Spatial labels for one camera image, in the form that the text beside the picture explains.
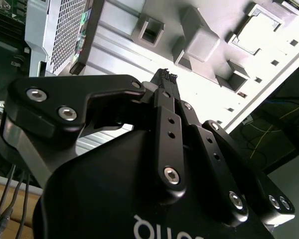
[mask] circuit board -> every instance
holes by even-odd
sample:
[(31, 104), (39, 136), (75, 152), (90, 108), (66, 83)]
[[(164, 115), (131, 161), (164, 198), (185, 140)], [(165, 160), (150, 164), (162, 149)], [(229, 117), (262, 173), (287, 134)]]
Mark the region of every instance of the circuit board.
[(0, 0), (0, 13), (25, 24), (27, 0)]

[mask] white wall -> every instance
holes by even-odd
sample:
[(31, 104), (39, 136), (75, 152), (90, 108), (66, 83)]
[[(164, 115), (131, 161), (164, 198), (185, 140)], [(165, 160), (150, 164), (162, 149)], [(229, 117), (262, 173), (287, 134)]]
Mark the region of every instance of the white wall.
[(274, 230), (276, 239), (299, 239), (299, 156), (269, 175), (292, 201), (296, 217)]

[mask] ventilation grille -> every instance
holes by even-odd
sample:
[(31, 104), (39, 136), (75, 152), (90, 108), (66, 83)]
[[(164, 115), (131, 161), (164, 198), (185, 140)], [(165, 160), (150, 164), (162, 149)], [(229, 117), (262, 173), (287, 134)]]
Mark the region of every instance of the ventilation grille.
[(86, 0), (62, 0), (51, 58), (53, 73), (74, 53)]

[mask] bolt head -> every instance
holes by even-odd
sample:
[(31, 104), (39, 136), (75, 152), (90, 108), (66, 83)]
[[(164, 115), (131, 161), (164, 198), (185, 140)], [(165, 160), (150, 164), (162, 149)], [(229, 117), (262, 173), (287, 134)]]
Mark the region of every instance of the bolt head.
[(217, 124), (215, 123), (211, 123), (211, 126), (215, 129), (215, 130), (219, 130), (219, 127)]
[(187, 103), (187, 102), (185, 102), (184, 105), (185, 105), (185, 107), (186, 107), (188, 110), (191, 110), (191, 109), (193, 108), (193, 107), (192, 107), (189, 103)]
[(283, 197), (280, 197), (280, 201), (287, 210), (290, 210), (290, 205), (287, 203), (287, 201)]
[(280, 209), (278, 201), (273, 196), (269, 195), (269, 201), (276, 209)]
[(174, 185), (179, 183), (179, 175), (173, 168), (169, 168), (169, 167), (165, 168), (164, 175), (166, 179), (169, 181), (169, 183)]
[(244, 208), (243, 201), (241, 201), (236, 193), (229, 192), (229, 199), (237, 209), (241, 210)]
[(47, 99), (46, 93), (39, 89), (29, 89), (26, 91), (26, 95), (29, 97), (30, 100), (36, 102), (42, 102)]
[(4, 101), (0, 101), (0, 108), (4, 108), (4, 104), (5, 104)]
[(135, 82), (135, 81), (133, 81), (132, 82), (132, 85), (135, 87), (135, 88), (140, 88), (141, 86), (139, 85), (139, 83), (137, 83), (137, 82)]
[(166, 91), (163, 91), (163, 95), (164, 95), (165, 97), (167, 97), (167, 98), (170, 98), (169, 93), (167, 93)]
[(58, 113), (61, 118), (67, 121), (73, 121), (77, 118), (75, 110), (70, 107), (61, 107)]

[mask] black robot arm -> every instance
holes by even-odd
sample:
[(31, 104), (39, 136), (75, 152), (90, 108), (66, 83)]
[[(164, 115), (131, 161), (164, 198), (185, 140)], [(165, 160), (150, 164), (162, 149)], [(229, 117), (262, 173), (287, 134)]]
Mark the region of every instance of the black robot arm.
[[(200, 124), (175, 75), (160, 69), (153, 82), (152, 90), (127, 75), (11, 83), (0, 153), (44, 189), (35, 238), (271, 239), (268, 225), (295, 216), (289, 199), (218, 123)], [(79, 137), (124, 123), (133, 130), (76, 155)]]

